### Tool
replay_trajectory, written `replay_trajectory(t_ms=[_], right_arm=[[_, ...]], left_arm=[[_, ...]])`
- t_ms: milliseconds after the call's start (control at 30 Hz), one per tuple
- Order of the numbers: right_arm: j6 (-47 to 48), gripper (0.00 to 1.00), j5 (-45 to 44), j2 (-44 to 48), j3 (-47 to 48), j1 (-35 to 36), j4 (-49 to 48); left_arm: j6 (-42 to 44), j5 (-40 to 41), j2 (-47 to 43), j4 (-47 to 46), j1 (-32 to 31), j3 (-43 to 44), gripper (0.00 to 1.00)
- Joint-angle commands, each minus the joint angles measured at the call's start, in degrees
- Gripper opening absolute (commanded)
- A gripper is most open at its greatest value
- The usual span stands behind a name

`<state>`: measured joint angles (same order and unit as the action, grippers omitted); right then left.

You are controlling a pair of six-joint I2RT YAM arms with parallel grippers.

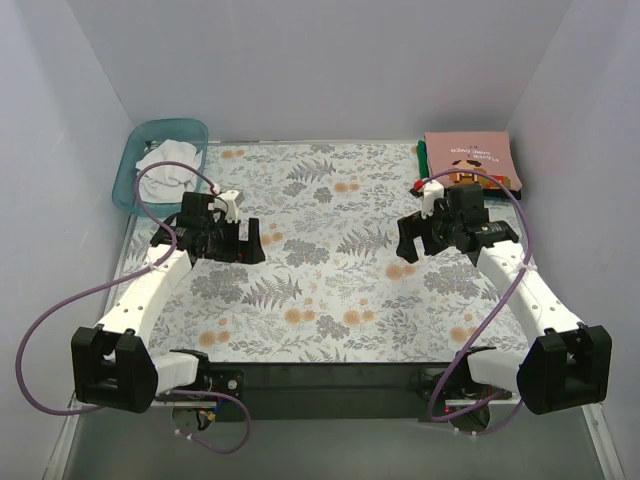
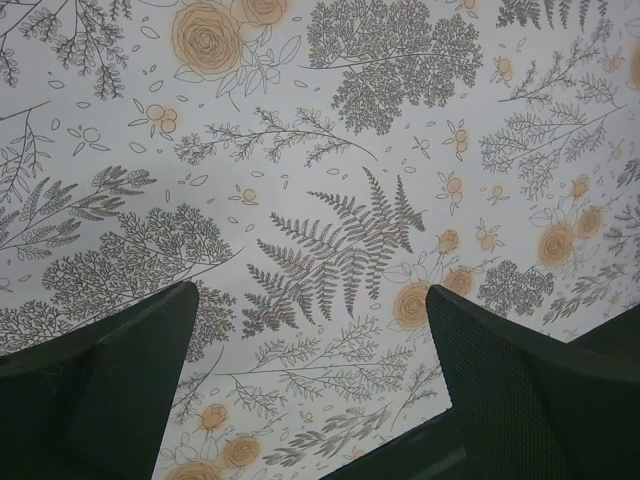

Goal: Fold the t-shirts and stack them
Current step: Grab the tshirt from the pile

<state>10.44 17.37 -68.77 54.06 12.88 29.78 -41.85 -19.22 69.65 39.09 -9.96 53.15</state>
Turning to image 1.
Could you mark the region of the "white t shirt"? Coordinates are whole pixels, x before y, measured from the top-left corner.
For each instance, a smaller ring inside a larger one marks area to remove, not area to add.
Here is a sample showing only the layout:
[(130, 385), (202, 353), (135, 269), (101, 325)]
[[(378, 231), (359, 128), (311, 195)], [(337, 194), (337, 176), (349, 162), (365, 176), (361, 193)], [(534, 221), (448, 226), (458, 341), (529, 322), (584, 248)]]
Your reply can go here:
[(141, 200), (151, 204), (180, 203), (183, 194), (193, 191), (198, 180), (185, 166), (198, 169), (202, 164), (202, 155), (203, 151), (193, 144), (171, 139), (151, 150), (136, 163), (138, 172), (162, 162), (174, 162), (174, 165), (161, 165), (145, 173), (139, 182)]

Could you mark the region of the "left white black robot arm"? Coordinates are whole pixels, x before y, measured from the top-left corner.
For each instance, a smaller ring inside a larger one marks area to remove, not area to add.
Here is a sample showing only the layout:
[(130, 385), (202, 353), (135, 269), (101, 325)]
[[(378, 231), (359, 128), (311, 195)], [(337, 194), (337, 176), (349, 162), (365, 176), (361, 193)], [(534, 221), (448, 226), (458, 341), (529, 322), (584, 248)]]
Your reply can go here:
[(195, 350), (151, 356), (151, 333), (179, 283), (199, 260), (255, 265), (265, 259), (259, 221), (242, 237), (244, 194), (187, 192), (178, 212), (166, 218), (146, 252), (148, 272), (133, 280), (119, 301), (92, 327), (71, 339), (75, 393), (79, 401), (145, 412), (157, 396), (182, 387), (207, 391), (208, 357)]

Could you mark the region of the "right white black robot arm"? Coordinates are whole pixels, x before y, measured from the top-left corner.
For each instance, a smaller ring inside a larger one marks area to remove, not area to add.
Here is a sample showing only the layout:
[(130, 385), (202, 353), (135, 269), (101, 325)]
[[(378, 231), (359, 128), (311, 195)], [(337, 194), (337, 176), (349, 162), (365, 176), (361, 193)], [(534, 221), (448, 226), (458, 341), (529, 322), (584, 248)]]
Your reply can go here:
[(530, 265), (516, 232), (490, 219), (482, 187), (445, 189), (437, 181), (418, 181), (411, 193), (422, 206), (399, 220), (397, 255), (415, 263), (416, 239), (428, 256), (456, 248), (493, 284), (529, 345), (524, 357), (472, 347), (457, 354), (453, 375), (512, 392), (537, 415), (603, 401), (611, 336), (602, 326), (586, 325), (559, 300)]

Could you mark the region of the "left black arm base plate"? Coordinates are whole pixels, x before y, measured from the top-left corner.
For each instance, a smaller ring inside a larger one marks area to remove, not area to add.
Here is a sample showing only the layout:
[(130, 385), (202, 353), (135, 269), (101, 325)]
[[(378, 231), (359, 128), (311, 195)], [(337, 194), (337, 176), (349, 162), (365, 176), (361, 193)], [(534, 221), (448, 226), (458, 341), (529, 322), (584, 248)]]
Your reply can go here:
[(204, 368), (198, 371), (192, 387), (198, 392), (220, 392), (241, 399), (244, 380), (245, 375), (242, 370)]

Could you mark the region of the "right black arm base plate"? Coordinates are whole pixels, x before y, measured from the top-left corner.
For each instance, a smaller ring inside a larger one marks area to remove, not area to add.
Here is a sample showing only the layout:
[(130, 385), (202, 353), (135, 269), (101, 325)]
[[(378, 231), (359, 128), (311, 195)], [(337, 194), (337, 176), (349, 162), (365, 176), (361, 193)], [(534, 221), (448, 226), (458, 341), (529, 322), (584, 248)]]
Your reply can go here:
[[(443, 374), (443, 369), (418, 369), (410, 375), (409, 386), (420, 399), (429, 401)], [(453, 374), (445, 382), (438, 399), (442, 401), (450, 399), (479, 401), (495, 392), (496, 390), (491, 386), (474, 383), (464, 376)]]

